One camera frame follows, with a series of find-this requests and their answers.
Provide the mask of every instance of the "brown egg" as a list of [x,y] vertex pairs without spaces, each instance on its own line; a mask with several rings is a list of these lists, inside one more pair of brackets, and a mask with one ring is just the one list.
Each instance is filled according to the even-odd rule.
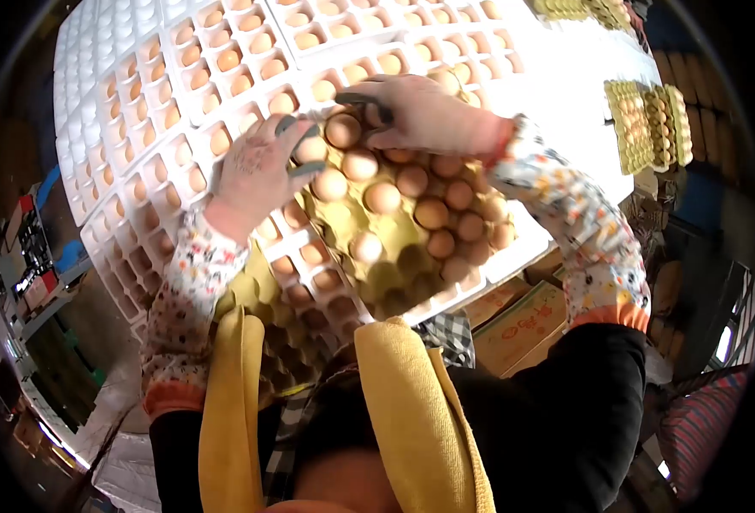
[[283,219],[292,228],[300,228],[309,222],[306,212],[300,208],[300,205],[295,200],[291,200],[283,208]]
[[349,253],[358,262],[376,262],[383,253],[383,243],[371,231],[361,231],[349,242]]
[[310,266],[320,265],[329,259],[329,253],[321,241],[314,241],[300,248],[300,256]]
[[237,96],[252,87],[252,77],[249,75],[239,75],[232,80],[232,86],[229,87],[229,92],[232,96]]
[[449,221],[449,210],[441,200],[426,198],[417,202],[414,219],[426,230],[437,230]]
[[274,43],[275,41],[272,40],[271,35],[266,32],[261,32],[252,39],[252,42],[249,44],[249,52],[264,53],[267,50],[271,50]]
[[423,59],[423,62],[432,61],[432,50],[428,46],[425,46],[423,43],[417,43],[414,45],[414,49],[417,50],[417,55]]
[[328,102],[331,98],[335,97],[336,92],[335,85],[329,80],[319,80],[311,87],[311,95],[318,102]]
[[456,180],[445,190],[445,204],[454,210],[465,210],[474,200],[474,190],[463,180]]
[[429,78],[440,84],[449,96],[454,96],[460,90],[459,80],[449,71],[437,71],[429,75]]
[[333,291],[343,283],[341,275],[333,269],[321,271],[311,280],[314,282],[315,286],[322,291]]
[[286,25],[290,27],[300,27],[303,25],[306,25],[309,23],[309,16],[303,14],[302,12],[296,12],[293,15],[290,15],[288,18],[286,18]]
[[471,267],[463,257],[453,256],[443,263],[440,276],[447,283],[456,283],[468,276]]
[[280,75],[284,71],[286,71],[285,63],[280,59],[272,59],[261,67],[261,78],[269,80],[271,77]]
[[212,154],[216,157],[229,151],[231,145],[232,138],[229,136],[226,127],[221,127],[219,130],[215,130],[215,133],[212,134],[212,138],[209,139],[209,149],[212,150]]
[[457,223],[457,235],[464,241],[476,241],[485,233],[485,223],[474,212],[465,212]]
[[304,32],[294,36],[294,43],[298,45],[298,49],[306,50],[313,46],[318,46],[321,44],[321,40],[311,32]]
[[514,237],[517,232],[514,230],[512,224],[499,224],[494,227],[494,231],[491,232],[491,245],[498,250],[504,250],[514,242]]
[[346,195],[349,182],[343,173],[333,168],[326,168],[311,183],[311,192],[321,201],[337,201]]
[[426,250],[436,259],[445,259],[454,253],[454,237],[448,230],[433,231]]
[[397,173],[397,188],[409,198],[417,198],[428,187],[428,173],[420,166],[403,166]]
[[438,177],[455,177],[461,169],[463,169],[463,160],[459,157],[435,155],[432,159],[432,171],[434,171]]
[[335,148],[348,149],[360,139],[361,129],[358,120],[349,114],[332,117],[326,124],[326,140]]
[[366,71],[366,68],[362,66],[358,66],[357,64],[344,67],[343,74],[346,76],[346,79],[349,81],[350,86],[352,85],[354,86],[355,84],[363,81],[363,79],[369,76],[369,73],[368,71]]
[[343,156],[341,170],[351,181],[364,181],[377,174],[377,159],[367,149],[354,149]]
[[335,25],[330,27],[329,34],[335,39],[342,39],[354,35],[354,31],[348,25]]
[[298,108],[298,103],[290,93],[279,93],[269,102],[269,113],[291,114]]
[[377,62],[380,64],[380,67],[383,68],[383,72],[386,75],[397,75],[403,68],[403,63],[392,53],[377,57]]
[[393,213],[400,207],[400,191],[390,183],[379,183],[366,189],[366,206],[374,213]]
[[243,18],[238,24],[238,28],[243,32],[249,32],[249,30],[255,30],[259,26],[263,25],[263,20],[259,15],[251,15]]
[[508,202],[505,198],[488,198],[483,202],[480,214],[486,221],[501,222],[508,216]]
[[483,12],[485,12],[485,15],[487,15],[490,20],[502,19],[502,16],[499,14],[499,7],[497,7],[497,5],[491,0],[480,2],[480,7],[482,7]]
[[286,295],[289,296],[289,302],[294,306],[311,303],[309,289],[303,285],[290,286],[286,289]]
[[417,153],[411,149],[384,149],[383,155],[392,162],[405,164],[412,162]]

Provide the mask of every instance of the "patterned sleeve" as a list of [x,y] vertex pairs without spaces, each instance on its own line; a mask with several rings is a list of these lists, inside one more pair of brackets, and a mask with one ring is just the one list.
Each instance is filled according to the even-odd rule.
[[248,253],[210,227],[201,212],[185,216],[141,346],[141,387],[150,419],[173,410],[203,409],[212,315]]
[[520,115],[513,129],[492,180],[523,202],[559,245],[567,268],[568,325],[616,323],[645,332],[650,290],[639,241],[625,217],[588,176],[546,148],[531,120]]

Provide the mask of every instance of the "egg carton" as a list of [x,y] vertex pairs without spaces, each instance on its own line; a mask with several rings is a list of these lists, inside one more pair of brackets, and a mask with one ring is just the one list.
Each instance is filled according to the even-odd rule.
[[[267,5],[256,0],[243,10],[232,10],[234,6],[247,5],[238,4],[240,1],[204,3],[196,12],[179,15],[162,31],[162,46],[171,56],[173,89],[196,127],[207,123],[209,114],[221,110],[230,100],[243,97],[241,101],[246,101],[261,88],[270,88],[267,81],[282,79],[280,73],[269,76],[272,71],[268,68],[275,61],[284,71],[295,68]],[[253,16],[261,19],[261,25],[243,30],[243,24]],[[250,47],[266,35],[272,47],[252,53]],[[227,59],[232,53],[239,56],[234,66],[234,61]]]

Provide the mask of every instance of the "egg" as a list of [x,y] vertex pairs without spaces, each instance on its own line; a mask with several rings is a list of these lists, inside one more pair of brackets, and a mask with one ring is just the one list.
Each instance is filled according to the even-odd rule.
[[354,31],[348,25],[335,25],[329,29],[329,34],[335,39],[341,39],[353,35]]
[[164,73],[167,72],[167,65],[161,62],[156,67],[153,68],[152,74],[149,76],[150,80],[154,82],[155,80],[160,79],[164,76]]
[[449,71],[437,71],[429,75],[429,78],[440,84],[448,96],[454,96],[460,90],[460,82]]
[[428,173],[420,166],[403,166],[397,173],[397,189],[404,196],[417,198],[428,187]]
[[487,15],[490,20],[502,19],[502,16],[499,14],[499,8],[491,0],[480,2],[480,7],[482,7],[483,12],[485,12],[485,15]]
[[304,285],[290,286],[286,289],[286,295],[289,297],[289,302],[294,306],[311,303],[311,294]]
[[226,50],[218,56],[218,69],[221,71],[229,71],[239,63],[240,56],[235,50]]
[[454,59],[457,59],[461,55],[463,55],[463,52],[460,50],[460,47],[455,45],[451,41],[443,41],[441,43],[441,47],[443,48],[444,60],[454,61]]
[[218,23],[220,23],[220,20],[223,20],[223,12],[210,12],[209,15],[207,15],[207,18],[203,21],[203,26],[211,27],[213,25],[217,25]]
[[367,30],[380,30],[385,27],[385,24],[379,17],[367,14],[363,16],[363,26],[366,26]]
[[311,32],[304,32],[294,36],[294,43],[298,45],[298,49],[305,50],[313,46],[321,44],[321,40]]
[[249,75],[239,75],[232,80],[232,85],[229,87],[229,92],[232,96],[237,96],[252,87],[252,77]]
[[186,142],[178,144],[178,148],[175,150],[175,163],[184,167],[190,162],[192,162],[192,148]]
[[391,53],[377,57],[377,62],[380,64],[380,67],[383,68],[383,72],[386,75],[397,75],[403,68],[403,63],[400,59]]
[[194,44],[184,50],[183,55],[180,56],[180,61],[187,67],[197,62],[199,58],[201,58],[201,47]]
[[348,149],[360,139],[360,123],[349,114],[339,114],[327,122],[325,133],[329,144],[335,148]]
[[377,174],[377,159],[367,149],[355,149],[343,156],[341,170],[351,181],[364,181]]
[[383,243],[371,231],[361,231],[349,242],[349,253],[358,262],[373,263],[383,253]]
[[217,94],[212,93],[203,99],[203,113],[208,114],[220,105],[220,98]]
[[238,24],[238,28],[243,32],[249,32],[249,30],[255,30],[261,25],[263,25],[263,20],[261,19],[261,17],[259,15],[253,14],[251,16],[243,18]]
[[366,68],[362,66],[358,66],[357,64],[352,66],[347,66],[343,68],[343,74],[346,76],[346,79],[349,81],[350,86],[354,86],[358,82],[361,82],[363,79],[369,76],[368,71],[366,71]]
[[290,93],[279,93],[269,102],[269,113],[271,114],[290,114],[298,108],[294,97]]
[[277,227],[271,218],[264,219],[260,226],[255,228],[255,231],[258,232],[258,235],[268,241],[275,241],[275,239],[280,236],[280,233],[278,233]]
[[400,208],[400,191],[390,183],[378,183],[366,189],[366,206],[374,213],[388,214]]
[[414,219],[426,230],[438,230],[449,221],[449,210],[441,200],[426,198],[417,202]]
[[286,71],[286,65],[280,59],[272,59],[261,67],[261,78],[269,80],[275,75],[279,75]]
[[314,241],[300,248],[300,256],[310,266],[319,265],[329,258],[329,253],[321,241]]
[[465,212],[457,222],[457,235],[467,242],[476,241],[485,233],[485,223],[474,212]]
[[343,283],[341,275],[333,269],[319,272],[311,280],[314,282],[315,286],[322,291],[333,291]]
[[294,150],[294,157],[298,163],[306,162],[323,162],[329,154],[329,147],[322,137],[310,137],[304,139],[302,143]]
[[445,204],[454,210],[465,210],[474,200],[474,190],[463,180],[456,180],[445,190]]
[[178,196],[178,191],[174,186],[167,187],[167,203],[173,209],[177,209],[180,206],[180,196]]
[[463,160],[449,155],[435,155],[432,158],[432,171],[443,178],[455,177],[463,169]]
[[288,18],[286,18],[286,25],[290,27],[300,27],[303,25],[306,25],[309,23],[309,16],[303,14],[302,12],[296,12],[293,15],[290,15]]
[[414,49],[417,50],[417,55],[423,60],[423,62],[432,61],[432,50],[425,46],[423,43],[417,43],[414,45]]
[[277,272],[280,272],[280,274],[294,274],[294,265],[292,265],[292,261],[289,260],[289,257],[280,257],[280,259],[275,260],[272,262],[272,269],[274,269]]
[[181,45],[186,43],[192,38],[195,33],[195,29],[192,26],[186,26],[178,31],[178,35],[175,36],[175,44]]
[[454,66],[454,75],[461,84],[467,84],[472,77],[472,69],[465,62],[461,62]]
[[498,250],[504,250],[511,245],[516,234],[513,224],[499,224],[491,232],[491,245]]
[[411,27],[423,26],[423,18],[413,12],[407,12],[403,17],[406,18],[406,23]]
[[426,250],[436,259],[445,259],[454,253],[454,237],[448,230],[432,232]]
[[321,201],[337,201],[346,195],[349,182],[343,173],[333,168],[326,168],[311,183],[311,192]]
[[437,23],[451,23],[451,17],[442,9],[432,9],[432,15],[437,20]]
[[463,257],[455,255],[443,263],[440,276],[447,283],[456,283],[468,276],[470,271],[468,262]]
[[300,205],[295,200],[291,200],[283,208],[283,219],[292,228],[300,228],[309,222],[306,212],[300,208]]
[[192,90],[196,90],[198,88],[201,88],[207,85],[208,81],[209,81],[209,70],[204,68],[201,70],[197,70],[195,73],[192,74],[192,80],[190,80],[189,86],[192,87]]
[[229,132],[226,127],[221,127],[212,134],[212,138],[209,139],[209,149],[216,157],[221,156],[229,150],[232,145],[232,138],[229,136]]
[[480,237],[474,242],[467,245],[465,249],[465,259],[472,265],[483,265],[494,254],[494,250],[488,244],[485,236]]
[[335,85],[329,80],[319,80],[311,87],[311,95],[315,97],[316,102],[328,102],[335,97]]

